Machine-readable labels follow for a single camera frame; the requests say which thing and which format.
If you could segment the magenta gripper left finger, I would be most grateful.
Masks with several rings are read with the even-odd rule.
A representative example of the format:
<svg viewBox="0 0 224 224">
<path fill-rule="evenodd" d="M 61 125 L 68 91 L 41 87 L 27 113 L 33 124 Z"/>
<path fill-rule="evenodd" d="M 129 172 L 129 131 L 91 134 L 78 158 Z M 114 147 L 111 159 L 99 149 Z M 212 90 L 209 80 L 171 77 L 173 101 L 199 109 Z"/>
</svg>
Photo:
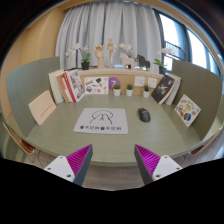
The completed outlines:
<svg viewBox="0 0 224 224">
<path fill-rule="evenodd" d="M 92 155 L 92 145 L 87 145 L 69 156 L 58 156 L 44 170 L 81 186 L 84 182 Z"/>
</svg>

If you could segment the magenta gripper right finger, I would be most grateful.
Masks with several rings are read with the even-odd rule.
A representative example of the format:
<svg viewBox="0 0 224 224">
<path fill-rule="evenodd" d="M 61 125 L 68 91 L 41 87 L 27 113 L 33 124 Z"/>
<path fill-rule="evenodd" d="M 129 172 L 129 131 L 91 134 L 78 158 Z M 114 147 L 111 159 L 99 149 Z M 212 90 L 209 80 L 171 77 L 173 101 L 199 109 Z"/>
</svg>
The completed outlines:
<svg viewBox="0 0 224 224">
<path fill-rule="evenodd" d="M 135 145 L 134 155 L 145 185 L 182 169 L 168 155 L 159 156 L 140 145 Z"/>
</svg>

